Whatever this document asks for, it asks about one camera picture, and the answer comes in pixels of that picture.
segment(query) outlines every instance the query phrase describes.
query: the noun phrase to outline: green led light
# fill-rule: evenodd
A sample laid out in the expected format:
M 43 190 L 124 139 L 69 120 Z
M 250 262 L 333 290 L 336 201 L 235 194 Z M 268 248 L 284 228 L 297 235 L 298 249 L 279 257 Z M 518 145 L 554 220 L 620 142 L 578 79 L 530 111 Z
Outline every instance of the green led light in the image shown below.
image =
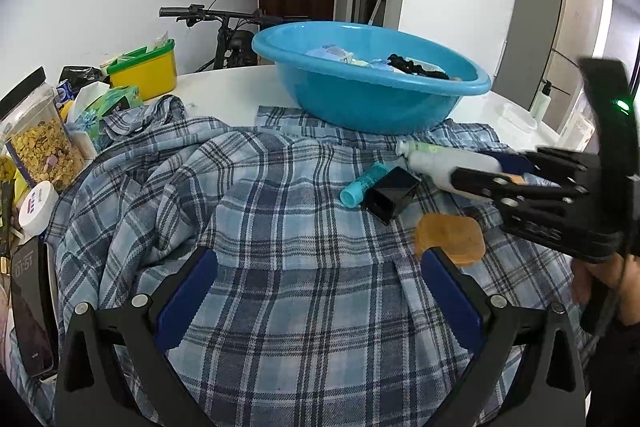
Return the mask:
M 616 100 L 616 105 L 625 112 L 629 112 L 629 109 L 631 109 L 628 103 L 626 103 L 624 100 Z

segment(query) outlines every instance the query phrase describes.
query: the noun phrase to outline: bicycle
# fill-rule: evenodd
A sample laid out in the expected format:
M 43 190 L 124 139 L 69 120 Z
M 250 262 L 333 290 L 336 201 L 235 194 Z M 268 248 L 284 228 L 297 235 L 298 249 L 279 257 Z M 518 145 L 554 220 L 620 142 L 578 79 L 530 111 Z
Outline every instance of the bicycle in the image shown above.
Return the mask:
M 306 20 L 300 17 L 283 18 L 265 15 L 259 9 L 253 13 L 205 10 L 204 4 L 192 4 L 188 8 L 161 8 L 159 15 L 161 17 L 176 17 L 176 22 L 186 21 L 187 27 L 189 28 L 202 21 L 220 22 L 216 55 L 209 62 L 198 68 L 196 73 L 205 71 L 212 64 L 214 70 L 257 66 L 258 55 L 251 47 L 254 33 L 240 29 L 247 24 L 257 25 L 263 30 L 286 22 Z M 231 19 L 238 20 L 234 29 L 229 27 Z M 231 52 L 228 57 L 226 56 L 226 52 Z

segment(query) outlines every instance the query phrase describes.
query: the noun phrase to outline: refrigerator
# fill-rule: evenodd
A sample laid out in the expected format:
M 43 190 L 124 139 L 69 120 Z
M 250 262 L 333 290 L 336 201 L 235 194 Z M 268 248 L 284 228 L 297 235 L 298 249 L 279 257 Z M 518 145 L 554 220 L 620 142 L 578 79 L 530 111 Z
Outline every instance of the refrigerator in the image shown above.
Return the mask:
M 560 133 L 582 89 L 577 59 L 593 55 L 598 8 L 599 0 L 515 0 L 492 90 L 529 110 L 548 80 L 543 121 Z

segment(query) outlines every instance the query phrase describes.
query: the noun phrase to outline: blue plastic basin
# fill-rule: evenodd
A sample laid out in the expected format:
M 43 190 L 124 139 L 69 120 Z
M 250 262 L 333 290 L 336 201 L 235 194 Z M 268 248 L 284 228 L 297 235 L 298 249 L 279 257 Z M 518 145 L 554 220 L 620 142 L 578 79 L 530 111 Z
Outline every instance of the blue plastic basin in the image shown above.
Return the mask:
M 335 44 L 370 62 L 395 53 L 441 67 L 462 82 L 392 73 L 308 57 Z M 433 128 L 462 96 L 484 94 L 491 80 L 479 66 L 436 42 L 376 26 L 303 22 L 274 26 L 254 37 L 254 51 L 276 63 L 290 95 L 321 120 L 375 134 Z

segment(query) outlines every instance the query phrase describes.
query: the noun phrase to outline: plastic jar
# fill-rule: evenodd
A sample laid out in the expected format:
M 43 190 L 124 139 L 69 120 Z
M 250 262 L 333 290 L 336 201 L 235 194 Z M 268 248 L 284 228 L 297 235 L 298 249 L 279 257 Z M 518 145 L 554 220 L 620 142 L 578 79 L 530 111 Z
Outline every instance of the plastic jar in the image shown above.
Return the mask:
M 61 192 L 82 170 L 54 103 L 55 91 L 40 68 L 0 101 L 0 140 L 31 188 L 49 181 Z

